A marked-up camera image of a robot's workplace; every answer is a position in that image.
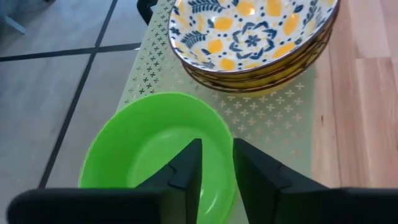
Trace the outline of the yellow patterned ceramic bowl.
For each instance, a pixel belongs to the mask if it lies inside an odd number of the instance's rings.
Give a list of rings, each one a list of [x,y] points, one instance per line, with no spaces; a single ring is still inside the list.
[[[266,90],[285,84],[306,71],[325,49],[331,33],[332,29],[324,31],[291,62],[279,68],[273,68],[269,72],[258,70],[253,75],[247,75],[245,78],[218,78],[213,75],[204,75],[197,69],[192,69],[187,65],[184,66],[184,69],[195,81],[213,90],[230,93]]]
[[[214,91],[238,96],[267,95],[286,87],[299,75],[305,73],[322,54],[329,42],[329,38],[318,41],[315,48],[308,53],[307,56],[304,56],[302,59],[294,62],[292,65],[287,65],[286,68],[281,68],[275,75],[249,81],[248,84],[255,84],[255,87],[252,88],[230,88],[215,81],[209,81],[205,78],[202,78],[186,66],[184,66],[184,69],[196,82]]]
[[[306,48],[339,6],[340,0],[175,0],[169,41],[188,68],[240,74]]]

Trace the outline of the pale green perforated metal shelf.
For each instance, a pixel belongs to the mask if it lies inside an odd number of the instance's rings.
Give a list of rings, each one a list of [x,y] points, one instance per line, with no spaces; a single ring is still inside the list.
[[[315,67],[268,95],[232,96],[206,88],[186,73],[170,48],[166,29],[173,4],[174,0],[158,0],[118,109],[153,93],[179,91],[195,96],[222,115],[234,136],[310,176]]]

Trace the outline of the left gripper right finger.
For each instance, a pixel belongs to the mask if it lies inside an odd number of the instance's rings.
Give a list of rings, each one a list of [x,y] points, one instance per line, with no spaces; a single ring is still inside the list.
[[[233,162],[249,224],[398,224],[398,189],[329,188],[240,138]]]

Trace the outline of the black frame bracket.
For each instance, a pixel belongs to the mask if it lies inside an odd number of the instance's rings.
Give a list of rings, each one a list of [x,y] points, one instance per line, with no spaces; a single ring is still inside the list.
[[[157,2],[158,0],[137,0],[137,10],[147,25],[153,15],[151,7],[155,6]]]

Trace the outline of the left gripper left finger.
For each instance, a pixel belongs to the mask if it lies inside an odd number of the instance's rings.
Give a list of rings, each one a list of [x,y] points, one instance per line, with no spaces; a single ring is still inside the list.
[[[34,189],[7,208],[8,224],[196,224],[202,141],[192,140],[132,189]]]

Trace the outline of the green plastic bowl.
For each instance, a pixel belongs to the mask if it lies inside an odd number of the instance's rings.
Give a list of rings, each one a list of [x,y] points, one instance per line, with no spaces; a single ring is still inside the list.
[[[194,139],[203,152],[197,224],[227,224],[238,194],[233,136],[216,110],[186,93],[155,93],[117,112],[91,143],[78,185],[137,187]]]

